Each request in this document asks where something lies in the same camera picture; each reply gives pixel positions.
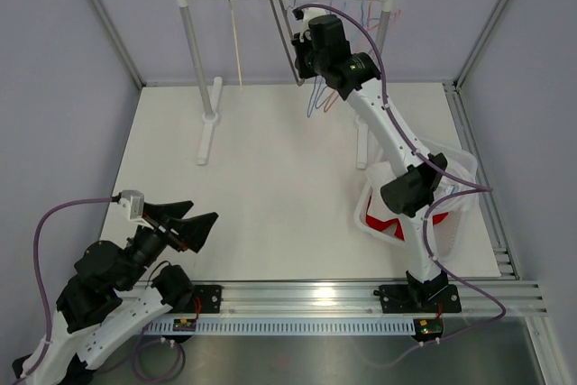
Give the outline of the silver hanger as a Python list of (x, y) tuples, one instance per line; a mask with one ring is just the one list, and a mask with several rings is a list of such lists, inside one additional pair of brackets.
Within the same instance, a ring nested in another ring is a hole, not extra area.
[(292, 28), (289, 22), (288, 9), (283, 0), (269, 0), (269, 4), (292, 77), (297, 86), (301, 87), (305, 83), (305, 80), (298, 76), (294, 60), (291, 57), (292, 51), (289, 47), (290, 38), (292, 37)]

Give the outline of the red t shirt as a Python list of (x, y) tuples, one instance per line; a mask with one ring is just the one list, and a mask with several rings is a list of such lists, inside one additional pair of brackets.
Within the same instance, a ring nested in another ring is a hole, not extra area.
[[(433, 224), (438, 225), (438, 224), (442, 223), (447, 216), (448, 216), (447, 213), (434, 215), (433, 216)], [(401, 240), (401, 241), (405, 240), (402, 226), (400, 225), (400, 221), (397, 218), (391, 218), (388, 220), (380, 220), (380, 219), (373, 217), (371, 215), (366, 215), (365, 222), (367, 223), (367, 225), (371, 229), (377, 230), (378, 232), (383, 232), (383, 231), (389, 229), (390, 227), (394, 227), (395, 231), (393, 233), (393, 236), (396, 237), (397, 239)]]

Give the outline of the white t shirt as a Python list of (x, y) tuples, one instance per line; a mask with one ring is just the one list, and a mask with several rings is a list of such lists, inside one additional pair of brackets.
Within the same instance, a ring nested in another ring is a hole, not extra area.
[[(380, 187), (389, 183), (395, 178), (389, 162), (381, 160), (375, 164), (372, 164), (367, 169), (366, 175), (370, 184), (367, 215), (371, 215), (380, 220), (388, 220), (391, 218), (398, 219), (398, 217), (387, 208), (379, 192)], [(443, 197), (448, 197), (452, 194), (462, 192), (467, 189), (467, 186), (455, 182), (452, 179), (443, 177), (434, 193), (434, 201), (436, 202)], [(472, 210), (476, 202), (477, 198), (474, 195), (454, 197), (450, 200), (444, 201), (442, 204), (437, 206), (434, 209), (433, 216), (442, 213), (447, 213), (448, 216), (460, 215)]]

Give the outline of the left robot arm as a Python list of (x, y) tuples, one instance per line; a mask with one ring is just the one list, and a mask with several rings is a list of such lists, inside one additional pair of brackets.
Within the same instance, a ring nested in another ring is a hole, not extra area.
[(17, 384), (88, 384), (108, 357), (151, 321), (187, 309), (196, 316), (202, 312), (202, 298), (177, 264), (166, 265), (128, 308), (122, 307), (120, 295), (133, 290), (166, 248), (199, 252), (218, 213), (189, 216), (190, 200), (155, 205), (133, 190), (96, 202), (120, 207), (136, 226), (134, 235), (125, 247), (107, 240), (90, 244), (53, 306), (40, 266), (33, 266), (45, 334), (33, 353), (14, 360)]

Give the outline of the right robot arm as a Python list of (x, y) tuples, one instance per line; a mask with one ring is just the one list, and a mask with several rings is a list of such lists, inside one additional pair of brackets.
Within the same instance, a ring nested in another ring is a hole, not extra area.
[(409, 251), (407, 284), (381, 289), (383, 299), (428, 310), (447, 288), (446, 274), (432, 262), (424, 237), (425, 213), (434, 202), (448, 162), (432, 154), (401, 119), (389, 101), (383, 69), (366, 52), (354, 53), (342, 20), (319, 8), (294, 13), (301, 29), (292, 37), (295, 67), (301, 78), (320, 76), (368, 125), (388, 159), (394, 178), (375, 188), (386, 207), (398, 216)]

